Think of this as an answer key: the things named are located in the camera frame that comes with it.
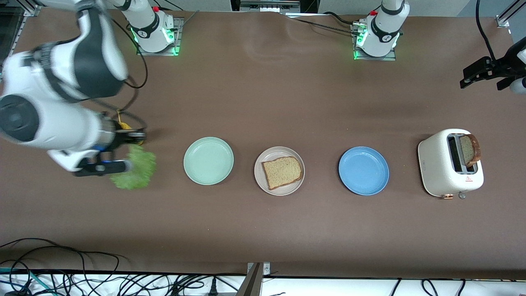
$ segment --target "toaster slot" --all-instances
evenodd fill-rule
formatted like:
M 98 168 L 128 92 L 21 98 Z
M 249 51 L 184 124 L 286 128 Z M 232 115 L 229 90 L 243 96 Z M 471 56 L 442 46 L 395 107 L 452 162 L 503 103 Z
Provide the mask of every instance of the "toaster slot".
M 462 148 L 460 146 L 460 137 L 464 136 L 463 134 L 449 134 L 448 135 L 448 146 L 449 146 L 449 155 L 451 157 L 451 165 L 455 172 L 459 174 L 475 174 L 477 172 L 477 164 L 472 167 L 466 167 L 464 163 L 464 154 L 462 153 Z

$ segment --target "plate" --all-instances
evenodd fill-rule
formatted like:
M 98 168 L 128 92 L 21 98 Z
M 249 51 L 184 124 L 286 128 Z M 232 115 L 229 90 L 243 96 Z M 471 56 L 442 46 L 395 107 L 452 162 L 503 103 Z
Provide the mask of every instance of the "plate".
M 301 165 L 301 171 L 302 171 L 301 179 L 292 184 L 278 187 L 274 190 L 268 189 L 267 177 L 265 176 L 265 170 L 263 169 L 262 162 L 273 161 L 280 157 L 287 157 L 287 156 L 293 156 L 299 161 L 299 164 Z M 303 183 L 303 180 L 305 179 L 305 165 L 303 164 L 303 160 L 301 159 L 299 154 L 296 153 L 296 151 L 290 148 L 287 148 L 287 147 L 281 147 L 281 146 L 272 147 L 272 148 L 269 148 L 263 151 L 263 153 L 259 155 L 258 159 L 256 159 L 256 165 L 254 165 L 254 177 L 256 177 L 256 182 L 258 183 L 259 187 L 261 187 L 261 189 L 263 189 L 263 191 L 267 192 L 268 194 L 272 194 L 276 196 L 288 195 L 298 190 L 298 188 Z
M 186 175 L 200 185 L 223 181 L 234 167 L 234 153 L 227 142 L 216 137 L 195 141 L 185 153 Z
M 389 180 L 389 167 L 378 151 L 354 147 L 343 154 L 338 167 L 341 181 L 352 192 L 373 195 L 382 191 Z

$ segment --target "toast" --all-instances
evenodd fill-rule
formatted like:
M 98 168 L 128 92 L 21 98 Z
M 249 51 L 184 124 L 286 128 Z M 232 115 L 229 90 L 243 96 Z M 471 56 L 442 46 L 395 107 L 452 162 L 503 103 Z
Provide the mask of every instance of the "toast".
M 299 161 L 293 156 L 280 157 L 261 164 L 270 190 L 299 181 L 303 175 Z
M 472 167 L 480 160 L 480 145 L 474 135 L 468 134 L 460 137 L 460 147 L 467 167 Z

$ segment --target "beige plate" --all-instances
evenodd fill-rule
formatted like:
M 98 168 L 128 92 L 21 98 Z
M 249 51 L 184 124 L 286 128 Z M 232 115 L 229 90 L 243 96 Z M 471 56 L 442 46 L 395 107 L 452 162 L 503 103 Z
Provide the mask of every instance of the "beige plate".
M 302 171 L 301 179 L 292 184 L 278 187 L 274 190 L 268 189 L 267 177 L 265 176 L 265 171 L 263 170 L 262 162 L 273 161 L 280 157 L 287 156 L 293 156 L 299 161 Z M 268 194 L 277 196 L 288 195 L 296 191 L 303 183 L 303 179 L 305 179 L 305 165 L 303 164 L 303 160 L 301 159 L 301 157 L 299 157 L 299 154 L 296 153 L 296 151 L 287 147 L 272 147 L 266 149 L 265 151 L 263 151 L 263 153 L 259 155 L 258 159 L 256 160 L 256 165 L 254 166 L 254 176 L 256 177 L 256 182 L 258 182 L 259 187 L 261 187 L 261 189 L 263 189 Z

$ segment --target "light green plate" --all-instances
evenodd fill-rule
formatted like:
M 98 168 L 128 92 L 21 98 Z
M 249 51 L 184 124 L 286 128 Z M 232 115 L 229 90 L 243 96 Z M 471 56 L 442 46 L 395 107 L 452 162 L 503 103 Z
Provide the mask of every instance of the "light green plate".
M 214 185 L 230 174 L 234 167 L 234 154 L 227 142 L 216 137 L 204 137 L 188 147 L 184 167 L 192 181 L 200 185 Z

